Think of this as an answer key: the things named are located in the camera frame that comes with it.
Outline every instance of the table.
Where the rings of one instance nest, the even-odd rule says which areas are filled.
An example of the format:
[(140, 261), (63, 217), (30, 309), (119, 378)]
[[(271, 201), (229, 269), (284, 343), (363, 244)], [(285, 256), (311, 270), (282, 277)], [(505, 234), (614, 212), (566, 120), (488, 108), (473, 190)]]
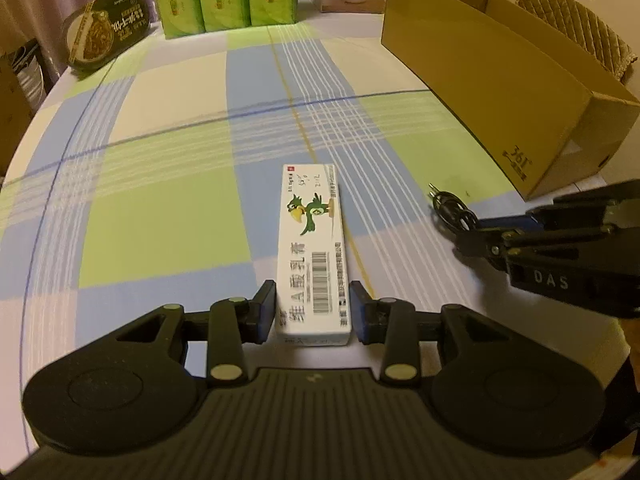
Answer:
[[(437, 97), (380, 45), (382, 17), (167, 41), (150, 35), (84, 80), (66, 72), (0, 192), (0, 468), (35, 448), (20, 393), (41, 367), (165, 303), (205, 310), (275, 277), (285, 163), (334, 162), (348, 275), (418, 309), (462, 303), (588, 366), (625, 357), (617, 324), (509, 288), (438, 231), (428, 184), (479, 216), (525, 204)], [(559, 192), (598, 186), (594, 177)], [(370, 367), (380, 346), (247, 345), (250, 365)], [(187, 368), (204, 373), (204, 344)], [(438, 369), (433, 344), (425, 372)]]

